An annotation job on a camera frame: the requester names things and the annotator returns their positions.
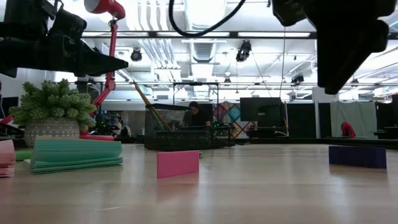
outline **ceiling duct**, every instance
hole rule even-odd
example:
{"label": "ceiling duct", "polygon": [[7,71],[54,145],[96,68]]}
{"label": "ceiling duct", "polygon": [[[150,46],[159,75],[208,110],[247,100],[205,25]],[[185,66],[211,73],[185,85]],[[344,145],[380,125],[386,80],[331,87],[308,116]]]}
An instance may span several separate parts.
{"label": "ceiling duct", "polygon": [[[201,31],[224,18],[226,1],[184,0],[184,6],[189,29]],[[191,43],[190,48],[194,61],[198,63],[211,62],[216,52],[214,43]]]}

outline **plant pot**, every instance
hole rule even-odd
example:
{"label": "plant pot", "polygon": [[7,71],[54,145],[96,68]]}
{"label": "plant pot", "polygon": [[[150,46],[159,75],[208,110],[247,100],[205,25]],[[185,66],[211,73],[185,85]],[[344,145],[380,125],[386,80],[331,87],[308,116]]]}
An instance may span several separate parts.
{"label": "plant pot", "polygon": [[25,143],[33,148],[37,136],[79,138],[79,124],[74,119],[47,118],[28,121],[25,125]]}

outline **table surface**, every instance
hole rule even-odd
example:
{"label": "table surface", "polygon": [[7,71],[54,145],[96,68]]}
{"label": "table surface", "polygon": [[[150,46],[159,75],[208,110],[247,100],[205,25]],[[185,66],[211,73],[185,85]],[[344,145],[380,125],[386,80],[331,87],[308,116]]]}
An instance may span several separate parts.
{"label": "table surface", "polygon": [[156,179],[156,152],[124,164],[0,179],[1,223],[396,223],[398,151],[385,170],[329,166],[324,145],[203,151],[200,173]]}

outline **ceiling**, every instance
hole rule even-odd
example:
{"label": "ceiling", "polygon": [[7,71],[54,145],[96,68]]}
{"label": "ceiling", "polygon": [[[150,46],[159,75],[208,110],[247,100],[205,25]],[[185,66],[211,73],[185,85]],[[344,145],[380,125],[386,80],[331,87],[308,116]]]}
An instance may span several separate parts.
{"label": "ceiling", "polygon": [[[205,7],[206,4],[212,4],[222,0],[202,0],[204,7],[197,7],[198,15],[203,17],[210,17],[210,15],[218,12],[212,12],[211,7]],[[0,0],[0,12],[4,12],[5,0]],[[108,21],[111,16],[108,14],[90,14],[85,11],[83,0],[63,0],[65,9],[69,10],[88,22],[86,31],[109,31]],[[134,30],[134,22],[141,23],[142,27],[147,27],[144,30],[157,30],[156,27],[161,27],[166,24],[166,29],[170,30],[170,24],[167,16],[161,17],[162,13],[167,12],[168,0],[163,2],[151,0],[147,1],[147,15],[143,16],[141,10],[144,6],[144,1],[141,0],[119,0],[125,7],[127,18],[118,22],[119,31]],[[138,3],[138,11],[134,11],[132,2]],[[189,21],[185,15],[184,0],[175,0],[174,17],[179,27],[185,30],[192,30],[189,26]],[[239,0],[226,0],[225,14],[230,13],[237,5]],[[156,5],[156,18],[152,17],[151,4]],[[391,32],[398,32],[398,12],[393,13],[388,17],[383,17],[391,26]],[[241,10],[217,31],[256,31],[256,32],[315,32],[313,26],[307,21],[298,22],[291,27],[283,27],[279,21],[273,16],[272,9],[267,7],[267,1],[261,0],[247,0]],[[98,37],[92,39],[85,39],[91,46],[101,47],[102,45],[109,46],[109,38],[100,39]],[[235,56],[237,49],[244,39],[218,39],[221,43],[215,44],[215,52],[213,59],[209,65],[197,65],[197,62],[192,57],[192,44],[187,43],[187,39],[170,39],[171,48],[174,53],[175,61],[177,62],[178,74],[174,74],[177,81],[206,81],[206,82],[223,82],[227,77],[226,73],[232,82],[268,82],[280,83],[282,77],[289,83],[292,76],[302,74],[305,77],[305,83],[316,83],[317,78],[314,72],[314,60],[316,59],[316,40],[311,39],[252,39],[252,52],[249,58],[243,63],[237,63]],[[118,39],[117,51],[122,52],[116,55],[129,62],[129,67],[126,69],[128,77],[142,82],[167,82],[162,79],[165,73],[170,71],[157,72],[154,62],[151,61],[145,50],[142,48],[139,39]],[[157,47],[161,57],[166,58],[164,50],[160,47],[159,40],[155,42],[153,47]],[[133,48],[140,48],[142,52],[142,60],[140,62],[133,62],[129,58]],[[398,67],[394,65],[394,61],[398,58],[398,40],[390,40],[386,54],[373,54],[355,73],[354,77],[358,78],[360,83],[396,83],[395,77],[398,78]],[[389,69],[381,70],[380,68],[391,65]],[[117,78],[117,81],[123,82],[123,78]],[[247,89],[248,86],[240,85],[239,88]],[[279,91],[280,87],[273,88],[273,91]],[[287,86],[284,93],[297,92],[303,89],[300,87]],[[377,86],[365,86],[357,89],[366,92],[372,92]],[[308,94],[308,87],[302,90],[302,94]]]}

